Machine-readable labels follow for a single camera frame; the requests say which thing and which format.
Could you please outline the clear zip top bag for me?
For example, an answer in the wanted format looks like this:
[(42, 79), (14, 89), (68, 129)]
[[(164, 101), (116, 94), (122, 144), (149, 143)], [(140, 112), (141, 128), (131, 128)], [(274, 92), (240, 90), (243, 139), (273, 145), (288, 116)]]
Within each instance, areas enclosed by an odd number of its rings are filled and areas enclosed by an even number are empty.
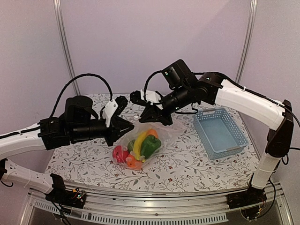
[(156, 155), (171, 146), (185, 127), (177, 120), (164, 126), (159, 122), (134, 122), (134, 129), (125, 134), (112, 150), (112, 160), (131, 170), (141, 170)]

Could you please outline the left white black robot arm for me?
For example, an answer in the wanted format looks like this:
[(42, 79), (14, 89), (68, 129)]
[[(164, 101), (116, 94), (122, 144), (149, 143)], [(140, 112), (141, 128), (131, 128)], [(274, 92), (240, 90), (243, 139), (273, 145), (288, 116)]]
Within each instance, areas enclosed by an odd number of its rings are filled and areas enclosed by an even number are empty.
[(59, 203), (66, 203), (70, 194), (64, 180), (56, 174), (32, 171), (8, 158), (29, 151), (53, 150), (63, 146), (103, 138), (113, 146), (134, 125), (119, 115), (126, 108), (125, 96), (109, 100), (101, 114), (93, 110), (93, 101), (86, 96), (70, 97), (65, 111), (59, 117), (49, 117), (26, 130), (5, 134), (0, 138), (0, 179), (19, 182), (46, 195), (52, 195)]

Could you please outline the yellow toy banana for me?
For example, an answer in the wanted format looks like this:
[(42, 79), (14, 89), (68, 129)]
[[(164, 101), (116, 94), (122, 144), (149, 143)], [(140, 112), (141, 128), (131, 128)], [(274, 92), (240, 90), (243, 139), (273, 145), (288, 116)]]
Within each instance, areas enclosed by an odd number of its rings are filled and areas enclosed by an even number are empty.
[(133, 146), (133, 153), (134, 153), (134, 157), (136, 160), (139, 160), (139, 158), (141, 156), (140, 149), (141, 149), (141, 145), (142, 145), (143, 141), (145, 140), (146, 136), (147, 136), (147, 131), (139, 134), (139, 136), (135, 140), (135, 143)]

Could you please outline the light blue perforated basket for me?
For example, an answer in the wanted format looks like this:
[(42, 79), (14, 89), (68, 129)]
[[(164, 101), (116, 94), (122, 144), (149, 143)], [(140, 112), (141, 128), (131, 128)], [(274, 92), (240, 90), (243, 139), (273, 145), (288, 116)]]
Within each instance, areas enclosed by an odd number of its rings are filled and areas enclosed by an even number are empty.
[(225, 108), (199, 110), (193, 125), (210, 160), (241, 153), (249, 142)]

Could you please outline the green toy pepper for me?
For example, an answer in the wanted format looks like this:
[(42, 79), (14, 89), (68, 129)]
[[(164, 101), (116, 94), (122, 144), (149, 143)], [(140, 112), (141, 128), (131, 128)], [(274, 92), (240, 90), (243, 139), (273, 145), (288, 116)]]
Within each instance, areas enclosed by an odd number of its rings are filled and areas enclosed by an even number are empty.
[(152, 154), (161, 147), (161, 141), (158, 138), (155, 138), (152, 135), (149, 135), (142, 142), (140, 155), (144, 156), (145, 159), (148, 159)]

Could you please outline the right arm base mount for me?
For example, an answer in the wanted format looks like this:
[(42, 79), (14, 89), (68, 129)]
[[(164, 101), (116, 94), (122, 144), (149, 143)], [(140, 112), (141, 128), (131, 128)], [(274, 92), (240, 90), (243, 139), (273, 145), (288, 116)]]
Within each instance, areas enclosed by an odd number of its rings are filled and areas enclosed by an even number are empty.
[(247, 190), (231, 193), (226, 196), (229, 209), (240, 208), (242, 216), (247, 220), (257, 219), (267, 200), (264, 189), (248, 187)]

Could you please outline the red toy apple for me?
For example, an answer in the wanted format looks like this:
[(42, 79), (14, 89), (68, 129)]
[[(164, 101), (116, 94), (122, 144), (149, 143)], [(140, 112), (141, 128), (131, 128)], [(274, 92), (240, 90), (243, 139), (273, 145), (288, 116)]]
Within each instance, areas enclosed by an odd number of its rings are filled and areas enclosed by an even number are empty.
[(121, 145), (117, 145), (112, 151), (112, 157), (116, 160), (117, 163), (124, 163), (128, 155), (128, 150)]

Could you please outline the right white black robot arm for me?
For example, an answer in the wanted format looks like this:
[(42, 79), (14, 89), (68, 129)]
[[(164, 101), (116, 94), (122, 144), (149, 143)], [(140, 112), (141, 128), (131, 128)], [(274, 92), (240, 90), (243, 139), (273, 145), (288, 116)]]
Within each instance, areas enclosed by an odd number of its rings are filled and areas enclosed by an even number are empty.
[[(148, 83), (156, 74), (162, 74), (166, 79), (170, 94), (162, 96), (156, 91), (147, 90)], [(253, 204), (260, 198), (260, 190), (265, 188), (291, 146), (296, 118), (289, 101), (270, 99), (240, 86), (220, 72), (192, 72), (182, 59), (151, 74), (144, 88), (132, 93), (130, 100), (145, 106), (139, 119), (141, 123), (160, 122), (168, 126), (172, 124), (172, 113), (189, 104), (205, 102), (234, 109), (265, 124), (269, 128), (267, 145), (251, 177), (249, 189), (242, 195), (246, 204)]]

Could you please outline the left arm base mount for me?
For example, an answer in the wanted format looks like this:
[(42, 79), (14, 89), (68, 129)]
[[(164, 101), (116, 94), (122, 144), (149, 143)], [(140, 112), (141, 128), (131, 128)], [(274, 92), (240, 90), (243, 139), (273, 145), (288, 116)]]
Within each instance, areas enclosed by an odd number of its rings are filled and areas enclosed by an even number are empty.
[(45, 199), (63, 206), (70, 206), (78, 209), (83, 209), (86, 202), (86, 192), (78, 187), (73, 190), (67, 190), (64, 180), (61, 176), (54, 173), (50, 174), (52, 178), (52, 190), (45, 194)]

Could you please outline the orange toy orange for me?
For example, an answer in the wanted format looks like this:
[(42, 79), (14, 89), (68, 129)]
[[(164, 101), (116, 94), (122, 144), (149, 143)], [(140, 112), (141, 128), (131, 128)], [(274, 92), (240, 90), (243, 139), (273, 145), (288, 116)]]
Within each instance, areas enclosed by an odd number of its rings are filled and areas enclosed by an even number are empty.
[(126, 163), (130, 169), (134, 169), (134, 170), (140, 170), (143, 165), (141, 161), (136, 160), (135, 157), (132, 156), (131, 154), (127, 156)]

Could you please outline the green toy watermelon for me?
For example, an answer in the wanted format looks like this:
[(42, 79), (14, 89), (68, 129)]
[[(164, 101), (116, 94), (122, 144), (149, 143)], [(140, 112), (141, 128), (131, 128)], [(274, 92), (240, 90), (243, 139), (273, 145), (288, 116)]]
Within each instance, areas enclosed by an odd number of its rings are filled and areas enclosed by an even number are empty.
[(135, 143), (135, 139), (133, 139), (133, 140), (131, 140), (131, 141), (128, 142), (128, 144), (127, 144), (127, 150), (128, 150), (129, 153), (133, 151), (134, 143)]

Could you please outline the orange green toy mango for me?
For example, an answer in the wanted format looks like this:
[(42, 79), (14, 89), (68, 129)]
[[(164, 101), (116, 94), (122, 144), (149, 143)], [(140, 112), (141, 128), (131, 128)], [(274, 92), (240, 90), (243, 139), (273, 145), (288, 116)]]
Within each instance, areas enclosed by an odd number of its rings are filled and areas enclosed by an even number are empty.
[(149, 136), (149, 135), (152, 135), (154, 136), (155, 138), (158, 138), (158, 133), (156, 132), (156, 130), (154, 129), (149, 129), (146, 133), (146, 136)]

